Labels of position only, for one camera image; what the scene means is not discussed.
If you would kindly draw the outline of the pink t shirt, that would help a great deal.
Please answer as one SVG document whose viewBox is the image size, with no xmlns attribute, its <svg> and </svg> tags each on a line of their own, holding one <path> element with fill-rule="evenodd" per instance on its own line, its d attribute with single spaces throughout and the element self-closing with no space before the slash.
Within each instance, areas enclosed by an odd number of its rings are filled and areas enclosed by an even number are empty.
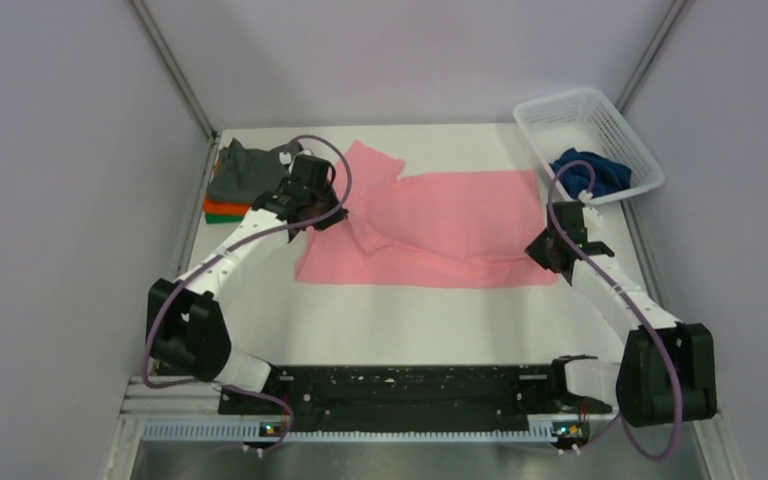
<svg viewBox="0 0 768 480">
<path fill-rule="evenodd" d="M 335 185 L 345 220 L 311 231 L 296 279 L 320 285 L 449 289 L 545 286 L 556 274 L 525 252 L 545 227 L 535 170 L 403 173 L 360 141 Z"/>
</svg>

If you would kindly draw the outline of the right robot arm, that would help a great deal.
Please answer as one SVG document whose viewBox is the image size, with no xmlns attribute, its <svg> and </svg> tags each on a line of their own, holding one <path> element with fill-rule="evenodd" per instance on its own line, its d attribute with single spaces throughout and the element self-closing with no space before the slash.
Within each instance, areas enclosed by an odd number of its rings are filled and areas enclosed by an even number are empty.
<svg viewBox="0 0 768 480">
<path fill-rule="evenodd" d="M 605 243 L 590 240 L 584 204 L 551 202 L 546 210 L 546 228 L 526 253 L 586 298 L 623 343 L 618 362 L 590 355 L 553 361 L 558 377 L 546 385 L 549 404 L 572 412 L 588 397 L 616 408 L 633 427 L 712 418 L 718 411 L 712 332 L 663 309 Z"/>
</svg>

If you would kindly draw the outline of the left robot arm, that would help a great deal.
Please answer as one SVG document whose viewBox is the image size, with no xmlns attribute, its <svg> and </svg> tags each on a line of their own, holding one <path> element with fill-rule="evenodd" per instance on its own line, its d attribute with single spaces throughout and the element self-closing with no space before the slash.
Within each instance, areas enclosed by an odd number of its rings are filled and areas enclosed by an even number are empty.
<svg viewBox="0 0 768 480">
<path fill-rule="evenodd" d="M 160 279 L 148 294 L 146 357 L 191 380 L 233 386 L 257 413 L 279 404 L 270 363 L 233 344 L 222 304 L 293 234 L 343 221 L 346 195 L 337 194 L 337 169 L 303 151 L 278 185 L 260 194 L 240 224 L 196 267 L 174 281 Z"/>
</svg>

